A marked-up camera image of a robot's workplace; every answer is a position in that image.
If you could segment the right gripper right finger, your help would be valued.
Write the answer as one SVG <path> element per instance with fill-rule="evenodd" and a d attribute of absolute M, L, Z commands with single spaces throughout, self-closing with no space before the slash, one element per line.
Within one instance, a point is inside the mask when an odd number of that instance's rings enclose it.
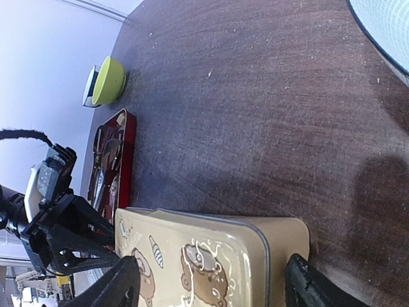
<path fill-rule="evenodd" d="M 286 306 L 365 306 L 341 290 L 299 254 L 293 254 L 285 268 Z"/>

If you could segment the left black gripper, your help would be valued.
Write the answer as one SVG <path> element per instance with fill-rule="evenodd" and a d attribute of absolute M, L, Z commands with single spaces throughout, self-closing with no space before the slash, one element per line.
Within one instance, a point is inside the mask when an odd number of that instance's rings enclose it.
<path fill-rule="evenodd" d="M 70 275 L 116 265 L 120 258 L 114 226 L 83 197 L 66 195 L 60 201 L 62 224 L 51 211 L 43 210 L 27 220 L 24 195 L 1 187 L 1 229 L 18 238 L 39 273 Z"/>

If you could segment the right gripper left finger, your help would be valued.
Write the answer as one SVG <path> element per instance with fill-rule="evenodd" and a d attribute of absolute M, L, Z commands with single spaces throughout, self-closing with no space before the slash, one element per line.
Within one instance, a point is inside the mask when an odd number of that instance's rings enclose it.
<path fill-rule="evenodd" d="M 133 256 L 123 257 L 69 306 L 138 306 L 141 277 Z"/>

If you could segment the metal tongs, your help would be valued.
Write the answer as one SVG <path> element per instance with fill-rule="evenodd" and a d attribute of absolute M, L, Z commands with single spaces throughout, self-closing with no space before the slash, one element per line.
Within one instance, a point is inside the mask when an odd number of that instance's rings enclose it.
<path fill-rule="evenodd" d="M 123 142 L 119 132 L 111 126 L 100 125 L 93 143 L 93 167 L 88 189 L 88 201 L 102 211 L 108 190 L 119 170 Z"/>

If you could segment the tan chocolate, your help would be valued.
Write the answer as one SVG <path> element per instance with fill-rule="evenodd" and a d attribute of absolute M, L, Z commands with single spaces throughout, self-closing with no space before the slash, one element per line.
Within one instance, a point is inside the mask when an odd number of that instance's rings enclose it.
<path fill-rule="evenodd" d="M 119 114 L 118 117 L 117 117 L 117 119 L 116 119 L 116 121 L 117 121 L 118 125 L 124 126 L 124 125 L 125 125 L 125 122 L 126 122 L 126 115 L 123 114 L 123 113 L 122 113 L 122 114 Z"/>

